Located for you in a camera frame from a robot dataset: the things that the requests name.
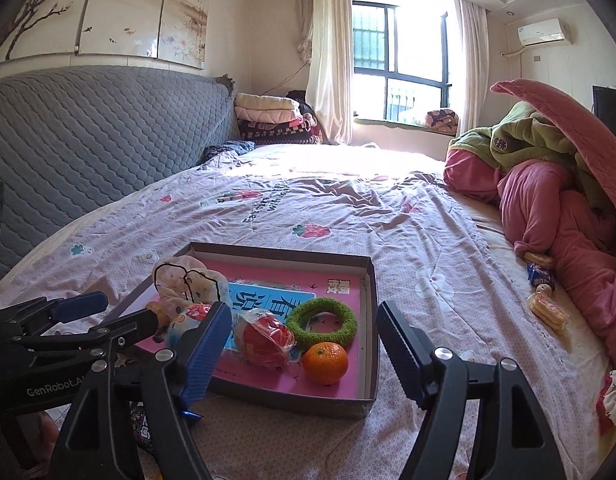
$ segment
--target television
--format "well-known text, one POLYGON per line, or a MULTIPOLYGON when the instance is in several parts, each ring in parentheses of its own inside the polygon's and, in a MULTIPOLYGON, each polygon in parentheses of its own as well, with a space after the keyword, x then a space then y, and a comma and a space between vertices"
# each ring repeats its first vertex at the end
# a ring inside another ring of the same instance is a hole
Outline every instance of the television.
POLYGON ((592 87, 593 111, 616 137, 616 89, 592 87))

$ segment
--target window ledge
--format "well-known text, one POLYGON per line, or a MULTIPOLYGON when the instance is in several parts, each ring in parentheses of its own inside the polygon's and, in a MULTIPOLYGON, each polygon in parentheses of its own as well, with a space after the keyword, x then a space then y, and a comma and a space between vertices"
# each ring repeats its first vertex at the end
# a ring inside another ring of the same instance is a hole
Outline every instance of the window ledge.
POLYGON ((362 119, 361 117, 355 117, 354 120, 355 120, 355 123, 357 124, 386 126, 387 128, 401 128, 402 130, 414 130, 417 132, 429 132, 431 134, 443 135, 445 137, 453 137, 453 138, 455 137, 454 134, 438 132, 437 130, 432 130, 431 128, 427 128, 425 126, 417 126, 416 124, 405 124, 405 123, 397 123, 395 121, 385 121, 385 120, 376 120, 376 119, 362 119))

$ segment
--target orange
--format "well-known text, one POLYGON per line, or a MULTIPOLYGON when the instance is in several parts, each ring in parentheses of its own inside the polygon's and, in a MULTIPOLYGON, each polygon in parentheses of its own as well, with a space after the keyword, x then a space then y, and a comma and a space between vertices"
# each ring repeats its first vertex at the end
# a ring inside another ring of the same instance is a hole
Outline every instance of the orange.
POLYGON ((339 381, 348 370, 348 355, 337 343, 312 345, 302 357, 308 380, 329 386, 339 381))

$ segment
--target green ring toy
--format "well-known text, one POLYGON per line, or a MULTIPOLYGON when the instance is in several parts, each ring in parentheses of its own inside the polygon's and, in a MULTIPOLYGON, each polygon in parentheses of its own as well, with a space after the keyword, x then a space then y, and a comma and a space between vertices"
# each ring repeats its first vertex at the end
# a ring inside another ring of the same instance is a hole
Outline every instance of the green ring toy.
POLYGON ((313 298, 302 303, 286 318, 288 330, 294 334, 294 340, 303 350, 317 343, 337 343, 344 348, 352 343, 357 333, 357 317, 352 310, 334 298, 313 298), (308 332, 302 326, 312 317, 322 312, 329 312, 341 321, 341 328, 326 334, 308 332))

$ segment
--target headboard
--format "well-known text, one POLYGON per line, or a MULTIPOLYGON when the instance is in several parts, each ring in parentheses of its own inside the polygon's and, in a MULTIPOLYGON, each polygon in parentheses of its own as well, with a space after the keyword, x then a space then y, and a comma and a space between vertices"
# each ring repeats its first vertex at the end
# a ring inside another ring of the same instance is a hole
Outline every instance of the headboard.
POLYGON ((235 136, 226 76, 75 66, 0 79, 0 279, 72 220, 235 136))

